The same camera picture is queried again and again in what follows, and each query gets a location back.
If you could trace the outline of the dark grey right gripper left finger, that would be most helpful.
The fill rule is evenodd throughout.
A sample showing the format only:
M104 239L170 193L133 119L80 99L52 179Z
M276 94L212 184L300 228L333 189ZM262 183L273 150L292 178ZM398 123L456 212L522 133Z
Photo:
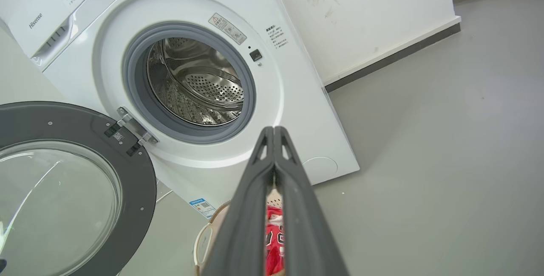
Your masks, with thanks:
M201 274L264 276L266 196L270 191L273 127L257 138Z

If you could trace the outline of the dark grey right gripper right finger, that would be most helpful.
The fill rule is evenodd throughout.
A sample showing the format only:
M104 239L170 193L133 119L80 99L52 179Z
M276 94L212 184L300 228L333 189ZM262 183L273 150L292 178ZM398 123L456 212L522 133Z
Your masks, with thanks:
M275 185L283 200L288 276L347 276L340 249L287 129L274 127Z

